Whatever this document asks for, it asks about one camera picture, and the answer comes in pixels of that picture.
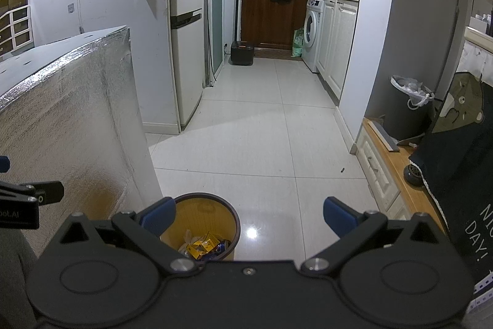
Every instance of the trash can rim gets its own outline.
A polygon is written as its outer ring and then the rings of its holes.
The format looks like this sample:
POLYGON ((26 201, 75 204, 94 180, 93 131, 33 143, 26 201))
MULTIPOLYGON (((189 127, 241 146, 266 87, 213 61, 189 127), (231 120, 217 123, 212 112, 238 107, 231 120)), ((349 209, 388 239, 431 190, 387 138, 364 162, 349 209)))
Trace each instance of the trash can rim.
POLYGON ((228 247, 228 249, 223 254, 221 254, 221 256, 225 258, 235 249, 236 244, 238 244, 238 241, 240 240, 240 235, 241 235, 240 217, 238 216, 237 212, 229 202, 227 202, 225 199, 221 198, 220 196, 211 193, 187 193, 176 197, 174 199, 174 202, 179 203, 180 201, 189 200, 191 198, 197 198, 197 196, 200 196, 200 198, 206 198, 209 200, 219 202, 220 204, 228 208, 228 210, 233 214, 233 217, 235 218, 235 225, 236 225, 235 237, 231 240, 231 244, 228 247))

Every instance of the white trash bag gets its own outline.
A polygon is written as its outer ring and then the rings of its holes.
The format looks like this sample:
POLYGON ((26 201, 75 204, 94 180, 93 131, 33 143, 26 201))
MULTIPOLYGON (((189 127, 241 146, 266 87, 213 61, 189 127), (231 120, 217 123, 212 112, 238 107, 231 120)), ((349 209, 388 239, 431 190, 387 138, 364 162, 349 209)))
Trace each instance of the white trash bag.
POLYGON ((435 94, 418 80, 394 75, 390 82, 399 91, 409 95, 407 107, 411 110, 416 110, 435 99, 435 94))

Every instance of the metal screw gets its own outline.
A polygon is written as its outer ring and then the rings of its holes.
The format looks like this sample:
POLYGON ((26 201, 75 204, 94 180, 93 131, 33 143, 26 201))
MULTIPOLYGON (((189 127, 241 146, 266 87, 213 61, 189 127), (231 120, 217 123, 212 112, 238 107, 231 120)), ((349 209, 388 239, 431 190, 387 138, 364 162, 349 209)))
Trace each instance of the metal screw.
POLYGON ((305 266, 311 271, 323 271, 329 267, 329 261, 323 258, 311 258, 305 261, 305 266))
POLYGON ((191 259, 188 258, 178 258, 169 264, 171 269, 175 272, 188 272, 195 268, 195 264, 191 259))
POLYGON ((255 268, 245 268, 243 269, 243 274, 247 276, 252 276, 257 273, 257 270, 255 268))

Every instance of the drawer handle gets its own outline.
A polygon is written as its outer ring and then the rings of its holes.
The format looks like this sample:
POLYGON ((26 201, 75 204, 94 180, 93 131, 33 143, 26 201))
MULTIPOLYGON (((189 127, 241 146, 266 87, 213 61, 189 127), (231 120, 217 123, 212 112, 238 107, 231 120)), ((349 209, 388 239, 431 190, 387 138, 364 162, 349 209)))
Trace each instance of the drawer handle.
POLYGON ((377 172, 378 172, 378 169, 377 169, 376 167, 374 167, 374 166, 373 166, 373 158, 372 158, 371 156, 369 156, 369 157, 368 157, 368 158, 366 158, 366 159, 368 159, 368 165, 370 165, 371 169, 372 169, 375 173, 377 173, 377 172))

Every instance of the silver insulation sheet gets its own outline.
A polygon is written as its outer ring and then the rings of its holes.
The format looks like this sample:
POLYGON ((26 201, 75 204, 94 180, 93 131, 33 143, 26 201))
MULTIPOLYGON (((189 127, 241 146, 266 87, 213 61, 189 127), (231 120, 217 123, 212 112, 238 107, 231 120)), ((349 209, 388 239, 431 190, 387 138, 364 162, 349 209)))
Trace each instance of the silver insulation sheet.
POLYGON ((59 180, 65 197, 39 208, 24 235, 40 254, 67 216, 103 220, 162 198, 141 123, 129 29, 60 57, 0 96, 0 180, 59 180))

